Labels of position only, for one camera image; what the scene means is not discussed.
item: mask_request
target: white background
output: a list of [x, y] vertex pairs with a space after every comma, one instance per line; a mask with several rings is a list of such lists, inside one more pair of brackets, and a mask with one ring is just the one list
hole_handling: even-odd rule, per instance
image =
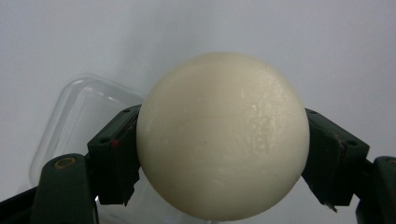
[[[214, 50], [280, 70], [306, 107], [396, 156], [396, 2], [0, 0], [0, 201], [26, 190], [62, 88], [91, 73], [145, 94], [172, 66]], [[300, 180], [237, 223], [356, 223]]]

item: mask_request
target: transparent lid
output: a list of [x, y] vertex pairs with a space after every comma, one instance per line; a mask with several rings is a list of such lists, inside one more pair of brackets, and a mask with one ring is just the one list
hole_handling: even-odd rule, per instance
[[[87, 154], [87, 143], [122, 109], [140, 105], [136, 91], [93, 75], [71, 81], [62, 91], [41, 139], [30, 170], [30, 182], [38, 184], [41, 168], [52, 158], [67, 153]], [[123, 205], [98, 204], [100, 223], [217, 223], [190, 217], [167, 203], [140, 170], [134, 195]]]

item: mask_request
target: white ball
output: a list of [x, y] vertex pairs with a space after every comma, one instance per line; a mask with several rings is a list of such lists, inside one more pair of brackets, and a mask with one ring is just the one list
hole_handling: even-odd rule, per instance
[[164, 76], [137, 122], [150, 184], [179, 210], [237, 220], [278, 203], [307, 158], [304, 107], [281, 74], [239, 53], [208, 53]]

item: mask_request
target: metal screw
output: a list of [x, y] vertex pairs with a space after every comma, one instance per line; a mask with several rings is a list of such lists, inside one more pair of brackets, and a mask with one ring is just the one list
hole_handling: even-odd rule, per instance
[[76, 163], [76, 158], [66, 157], [56, 161], [55, 164], [53, 164], [53, 167], [55, 167], [55, 169], [57, 170], [62, 170], [69, 166], [74, 165], [75, 163]]
[[390, 159], [388, 162], [392, 165], [396, 165], [396, 159]]

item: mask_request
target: plastic container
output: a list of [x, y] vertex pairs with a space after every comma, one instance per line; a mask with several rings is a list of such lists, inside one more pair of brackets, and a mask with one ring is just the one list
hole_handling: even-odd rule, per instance
[[[41, 168], [52, 158], [67, 153], [87, 154], [87, 143], [122, 109], [143, 102], [143, 96], [101, 77], [77, 77], [62, 91], [31, 166], [32, 186]], [[98, 204], [100, 223], [209, 224], [168, 204], [140, 170], [141, 179], [128, 206]]]

